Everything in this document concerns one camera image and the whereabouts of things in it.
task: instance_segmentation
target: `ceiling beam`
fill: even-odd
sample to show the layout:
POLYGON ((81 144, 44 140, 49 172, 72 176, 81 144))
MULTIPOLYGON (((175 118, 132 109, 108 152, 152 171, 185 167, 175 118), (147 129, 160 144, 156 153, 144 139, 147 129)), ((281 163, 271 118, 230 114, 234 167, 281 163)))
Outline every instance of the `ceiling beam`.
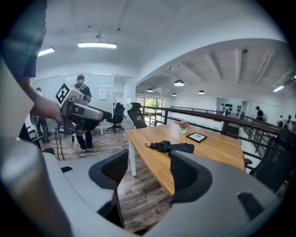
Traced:
POLYGON ((240 81, 241 79, 241 50, 237 49, 235 51, 235 62, 236 62, 236 73, 235 73, 235 79, 237 81, 240 81))
POLYGON ((122 18, 122 15, 124 13, 124 10, 125 10, 128 2, 129 2, 129 0, 122 0, 120 8, 119 8, 118 13, 117 13, 117 16, 116 16, 115 21, 114 21, 113 31, 116 31, 118 29, 120 20, 122 18))
POLYGON ((213 69, 213 71, 216 73, 217 78, 218 78, 219 80, 221 80, 221 79, 222 79, 221 73, 219 72, 218 67, 217 67, 217 65, 215 64, 212 55, 211 55, 211 54, 207 54, 205 57, 206 57, 206 59, 208 60, 208 62, 210 63, 210 66, 211 66, 211 68, 213 69))
POLYGON ((267 49, 266 50, 266 52, 264 54, 264 57, 263 57, 263 60, 262 60, 262 63, 260 65, 260 67, 259 67, 253 81, 252 81, 253 85, 257 85, 261 81, 264 74, 266 73, 267 68, 270 65, 271 61, 272 61, 271 58, 273 56, 273 52, 274 52, 274 50, 272 50, 272 49, 267 49))
POLYGON ((171 78, 173 78, 175 80, 185 81, 187 84, 192 85, 192 83, 189 83, 187 80, 184 80, 183 78, 178 78, 178 77, 176 77, 176 76, 174 76, 172 74, 166 73, 166 72, 160 72, 160 73, 163 74, 163 75, 165 75, 165 76, 171 77, 171 78))
POLYGON ((289 76, 291 73, 293 73, 296 70, 296 65, 292 65, 288 70, 286 70, 281 77, 275 82, 275 84, 282 84, 289 76))
POLYGON ((201 75, 200 73, 196 70, 196 69, 193 69, 193 66, 191 65, 191 63, 189 62, 183 62, 182 65, 188 69, 190 72, 192 72, 199 81, 206 81, 201 75))

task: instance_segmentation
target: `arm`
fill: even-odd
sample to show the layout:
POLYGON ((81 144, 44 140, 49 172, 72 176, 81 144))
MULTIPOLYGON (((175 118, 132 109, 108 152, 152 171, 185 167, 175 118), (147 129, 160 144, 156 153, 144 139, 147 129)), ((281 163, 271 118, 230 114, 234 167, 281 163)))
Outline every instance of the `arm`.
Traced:
POLYGON ((53 102, 41 95, 39 95, 30 86, 30 77, 24 77, 20 83, 22 89, 34 102, 31 112, 37 116, 54 119, 60 124, 63 124, 63 119, 60 116, 60 107, 56 102, 53 102))

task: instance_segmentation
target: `black t-shirt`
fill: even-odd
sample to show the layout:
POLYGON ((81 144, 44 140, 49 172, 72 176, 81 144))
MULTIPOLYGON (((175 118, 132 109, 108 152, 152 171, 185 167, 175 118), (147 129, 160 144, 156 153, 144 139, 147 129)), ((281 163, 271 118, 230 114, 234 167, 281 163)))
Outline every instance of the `black t-shirt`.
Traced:
POLYGON ((80 90, 81 93, 83 93, 84 95, 88 95, 88 96, 92 96, 91 91, 88 87, 88 85, 83 84, 82 82, 77 82, 76 84, 74 84, 74 86, 80 90))
POLYGON ((259 116, 263 116, 263 111, 262 110, 259 110, 258 112, 257 112, 257 117, 259 117, 259 116))

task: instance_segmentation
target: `mesh chair back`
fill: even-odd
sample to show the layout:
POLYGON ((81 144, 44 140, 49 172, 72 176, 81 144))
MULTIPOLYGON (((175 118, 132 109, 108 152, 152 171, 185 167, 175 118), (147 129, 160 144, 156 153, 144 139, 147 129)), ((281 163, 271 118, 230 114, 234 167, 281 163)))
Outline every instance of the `mesh chair back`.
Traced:
POLYGON ((285 179, 289 178, 290 173, 296 167, 295 153, 279 142, 280 137, 279 134, 277 138, 272 137, 269 140, 262 161, 250 172, 250 175, 256 177, 274 192, 280 188, 285 179))
POLYGON ((146 128, 147 125, 144 120, 144 116, 142 115, 142 112, 140 111, 141 105, 139 103, 132 103, 133 107, 128 110, 128 115, 130 119, 133 121, 136 128, 146 128))
POLYGON ((117 123, 121 123, 123 121, 123 112, 125 108, 124 107, 116 107, 114 110, 113 119, 116 119, 117 123))

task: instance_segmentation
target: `black office chair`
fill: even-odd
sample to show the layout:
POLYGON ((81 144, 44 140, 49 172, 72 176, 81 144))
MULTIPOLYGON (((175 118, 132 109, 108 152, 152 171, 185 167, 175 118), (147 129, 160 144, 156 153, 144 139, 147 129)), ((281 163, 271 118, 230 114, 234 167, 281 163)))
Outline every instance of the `black office chair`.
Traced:
POLYGON ((131 121, 133 121, 137 129, 146 128, 147 124, 145 122, 144 116, 142 115, 142 112, 140 111, 141 105, 139 103, 131 103, 131 104, 132 104, 132 108, 128 110, 128 115, 131 121))
POLYGON ((270 138, 262 161, 250 175, 276 192, 295 168, 296 135, 282 130, 277 137, 270 138))
POLYGON ((108 129, 114 129, 114 133, 116 133, 116 129, 122 129, 124 131, 124 128, 121 127, 121 125, 119 123, 121 123, 123 121, 123 112, 124 112, 125 108, 121 107, 121 106, 117 106, 114 110, 114 115, 113 118, 111 119, 107 119, 107 122, 113 123, 113 126, 108 129))

